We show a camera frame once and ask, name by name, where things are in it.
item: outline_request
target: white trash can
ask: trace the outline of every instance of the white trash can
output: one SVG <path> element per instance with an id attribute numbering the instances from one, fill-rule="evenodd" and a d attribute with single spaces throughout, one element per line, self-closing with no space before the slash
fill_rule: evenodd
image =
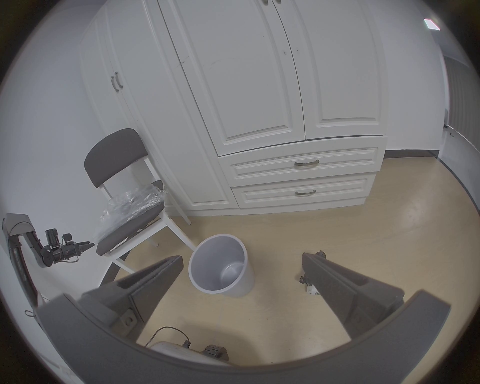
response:
<path id="1" fill-rule="evenodd" d="M 188 264 L 188 275 L 198 290 L 212 295 L 245 296 L 255 285 L 245 246 L 227 234 L 209 237 L 197 247 Z"/>

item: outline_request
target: drawer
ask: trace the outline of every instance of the drawer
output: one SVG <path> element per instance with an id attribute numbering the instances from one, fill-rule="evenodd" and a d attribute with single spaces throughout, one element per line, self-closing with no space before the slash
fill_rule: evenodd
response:
<path id="1" fill-rule="evenodd" d="M 222 156 L 218 161 L 230 187 L 239 187 L 378 172 L 386 143 L 386 136 L 304 141 Z"/>
<path id="2" fill-rule="evenodd" d="M 367 197 L 374 180 L 375 173 L 361 173 L 236 187 L 232 191 L 240 208 L 263 208 Z"/>

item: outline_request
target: metal handle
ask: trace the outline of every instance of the metal handle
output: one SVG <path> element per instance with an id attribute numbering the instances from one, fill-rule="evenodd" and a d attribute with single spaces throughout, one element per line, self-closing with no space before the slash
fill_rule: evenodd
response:
<path id="1" fill-rule="evenodd" d="M 119 90 L 115 87 L 115 83 L 113 82 L 113 76 L 110 78 L 111 81 L 112 81 L 112 87 L 113 89 L 115 89 L 117 92 L 119 92 Z"/>
<path id="2" fill-rule="evenodd" d="M 314 189 L 311 192 L 295 192 L 297 196 L 310 196 L 310 195 L 313 195 L 314 193 L 317 193 L 316 189 Z"/>
<path id="3" fill-rule="evenodd" d="M 297 167 L 308 167 L 309 165 L 317 165 L 320 163 L 320 160 L 315 160 L 315 161 L 311 161 L 310 163 L 297 163 L 295 162 L 295 165 Z"/>
<path id="4" fill-rule="evenodd" d="M 119 82 L 119 73 L 118 72 L 115 72 L 115 80 L 117 80 L 117 84 L 119 85 L 120 89 L 123 89 L 123 85 L 120 84 L 120 82 Z"/>

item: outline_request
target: chair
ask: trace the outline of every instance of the chair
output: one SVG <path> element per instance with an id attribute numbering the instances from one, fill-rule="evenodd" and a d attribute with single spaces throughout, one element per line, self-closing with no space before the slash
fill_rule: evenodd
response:
<path id="1" fill-rule="evenodd" d="M 138 160 L 143 160 L 146 163 L 156 179 L 152 184 L 160 190 L 166 190 L 158 172 L 148 157 L 148 152 L 142 139 L 135 130 L 130 128 L 112 133 L 95 145 L 85 158 L 84 166 L 93 185 L 99 188 L 109 200 L 112 196 L 104 183 Z M 190 220 L 173 196 L 171 194 L 168 194 L 168 196 L 169 201 L 178 213 L 190 225 Z M 149 224 L 157 218 L 159 219 L 158 221 Z M 165 204 L 162 203 L 125 223 L 101 240 L 97 245 L 96 253 L 100 256 L 111 257 L 113 259 L 112 262 L 120 268 L 129 273 L 134 273 L 135 271 L 127 267 L 120 257 L 165 227 L 170 228 L 190 249 L 193 251 L 196 249 L 196 246 L 187 235 L 167 215 Z"/>

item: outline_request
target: white wardrobe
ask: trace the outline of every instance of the white wardrobe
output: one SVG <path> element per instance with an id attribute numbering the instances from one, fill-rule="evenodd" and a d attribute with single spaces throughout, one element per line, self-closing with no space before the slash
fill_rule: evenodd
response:
<path id="1" fill-rule="evenodd" d="M 105 134 L 134 128 L 189 215 L 362 204 L 387 137 L 363 0 L 110 0 L 80 60 Z"/>

